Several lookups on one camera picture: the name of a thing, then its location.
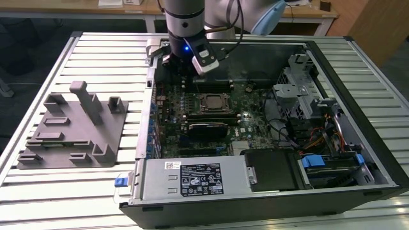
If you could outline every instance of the green circuit board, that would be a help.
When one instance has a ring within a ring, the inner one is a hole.
[[[177,86],[163,89],[167,100],[161,102],[160,127],[161,127],[161,157],[179,158],[181,150],[219,149],[220,156],[233,155],[231,143],[245,140],[251,149],[273,148],[273,139],[260,109],[265,99],[265,89],[255,89],[247,92],[247,83],[235,83],[235,90],[227,93],[229,108],[241,114],[240,123],[228,127],[227,137],[212,142],[189,141],[189,146],[181,146],[181,140],[189,138],[187,135],[187,124],[183,122],[183,115],[199,110],[200,95],[184,93]],[[191,107],[184,105],[187,98],[193,103]]]

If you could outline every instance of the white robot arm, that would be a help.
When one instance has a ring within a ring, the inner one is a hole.
[[[255,35],[268,35],[284,10],[284,0],[165,0],[172,57],[180,63],[192,63],[199,75],[204,75],[233,51],[216,53],[207,35],[235,39],[235,26]]]

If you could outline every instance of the desk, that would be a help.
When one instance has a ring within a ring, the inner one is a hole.
[[[0,16],[19,18],[67,18],[67,19],[143,19],[148,33],[155,33],[155,20],[164,20],[156,0],[144,0],[140,6],[124,5],[123,8],[99,9],[99,0],[0,0]],[[317,10],[319,0],[312,7],[285,9],[281,23],[320,24],[315,35],[325,35],[333,20],[339,17],[335,10]]]

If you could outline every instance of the warning label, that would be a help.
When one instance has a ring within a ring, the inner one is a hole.
[[[223,194],[220,164],[193,164],[180,166],[183,196]]]

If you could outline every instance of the aluminum profile table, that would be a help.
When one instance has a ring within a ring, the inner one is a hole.
[[[149,38],[165,34],[84,33],[71,37],[51,74],[33,100],[12,140],[0,157],[0,229],[139,229],[121,213],[115,199],[129,189],[115,190],[113,179],[133,170],[135,148],[143,110],[147,73],[145,46]],[[247,39],[315,40],[377,129],[404,170],[409,172],[409,104],[353,41],[341,37],[245,36]],[[120,96],[129,101],[120,142],[117,164],[112,168],[16,169],[16,157],[24,150],[45,108],[51,92],[67,100],[71,81],[88,82],[88,91],[100,100]],[[340,215],[287,218],[212,226],[204,229],[408,229],[409,193],[371,202]]]

